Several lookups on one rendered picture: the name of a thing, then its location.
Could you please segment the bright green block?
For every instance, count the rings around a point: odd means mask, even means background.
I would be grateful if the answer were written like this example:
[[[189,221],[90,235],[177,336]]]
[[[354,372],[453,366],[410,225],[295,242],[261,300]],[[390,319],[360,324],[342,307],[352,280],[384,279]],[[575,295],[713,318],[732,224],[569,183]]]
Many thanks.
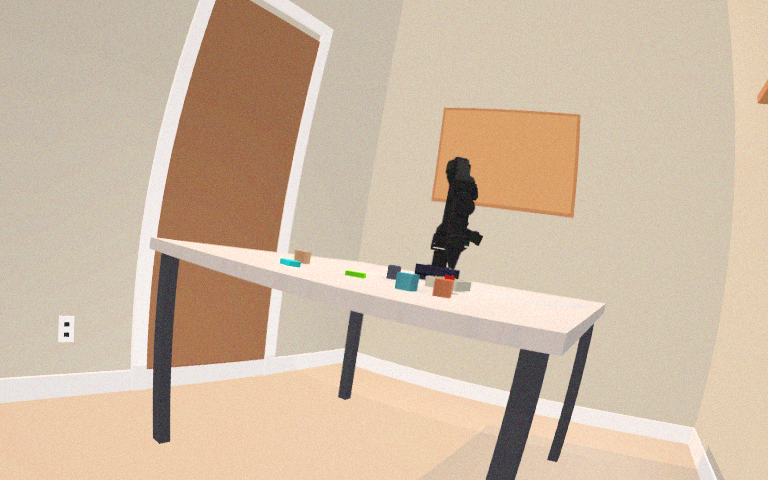
[[[350,276],[350,277],[356,277],[356,278],[365,279],[366,278],[366,273],[346,270],[345,273],[344,273],[344,276]]]

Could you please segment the teal block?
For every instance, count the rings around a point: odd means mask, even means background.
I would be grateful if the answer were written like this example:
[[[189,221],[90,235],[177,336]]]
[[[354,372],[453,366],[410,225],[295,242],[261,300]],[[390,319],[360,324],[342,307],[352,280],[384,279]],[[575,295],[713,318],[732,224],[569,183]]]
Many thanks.
[[[418,291],[420,275],[397,272],[395,289],[402,291]]]

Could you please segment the beige shallow tray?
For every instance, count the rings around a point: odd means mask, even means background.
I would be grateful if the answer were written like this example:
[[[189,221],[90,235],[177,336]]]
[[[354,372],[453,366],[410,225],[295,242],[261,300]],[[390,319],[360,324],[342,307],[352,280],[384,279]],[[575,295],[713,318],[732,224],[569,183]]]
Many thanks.
[[[425,286],[433,287],[434,286],[434,280],[438,277],[432,277],[432,276],[426,276]],[[440,276],[439,278],[444,278],[444,276]],[[454,287],[453,292],[467,292],[470,291],[471,288],[471,281],[465,281],[460,279],[454,280]]]

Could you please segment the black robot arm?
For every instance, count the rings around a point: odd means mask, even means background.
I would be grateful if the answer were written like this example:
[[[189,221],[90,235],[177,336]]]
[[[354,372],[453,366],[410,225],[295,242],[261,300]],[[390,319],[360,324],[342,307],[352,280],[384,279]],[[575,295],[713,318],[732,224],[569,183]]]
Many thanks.
[[[469,218],[474,213],[475,205],[473,200],[478,198],[478,187],[475,184],[474,177],[470,176],[471,164],[468,158],[455,157],[448,161],[445,174],[449,181],[449,191],[446,205],[443,213],[442,222],[439,224],[436,233],[434,233],[431,250],[434,250],[432,265],[438,268],[446,268],[447,259],[445,250],[433,247],[443,248],[443,237],[448,233],[450,216]],[[483,236],[479,232],[465,229],[464,235],[470,239],[470,242],[479,246]],[[435,243],[435,244],[434,244]],[[446,245],[446,244],[444,244]]]

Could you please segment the cyan flat block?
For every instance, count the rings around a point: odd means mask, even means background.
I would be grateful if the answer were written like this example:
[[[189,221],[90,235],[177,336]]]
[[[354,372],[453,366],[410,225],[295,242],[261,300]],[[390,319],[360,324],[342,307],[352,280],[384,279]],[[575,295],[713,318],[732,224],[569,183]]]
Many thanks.
[[[288,258],[280,258],[280,263],[287,266],[293,266],[293,267],[301,266],[301,262],[293,259],[288,259]]]

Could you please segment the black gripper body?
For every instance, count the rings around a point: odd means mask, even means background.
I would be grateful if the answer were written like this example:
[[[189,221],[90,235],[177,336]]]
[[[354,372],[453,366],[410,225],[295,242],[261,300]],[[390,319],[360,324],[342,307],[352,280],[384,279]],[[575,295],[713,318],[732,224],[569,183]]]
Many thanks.
[[[465,229],[469,222],[467,218],[450,216],[448,226],[448,233],[443,237],[443,242],[446,245],[469,247],[470,239],[464,235]]]

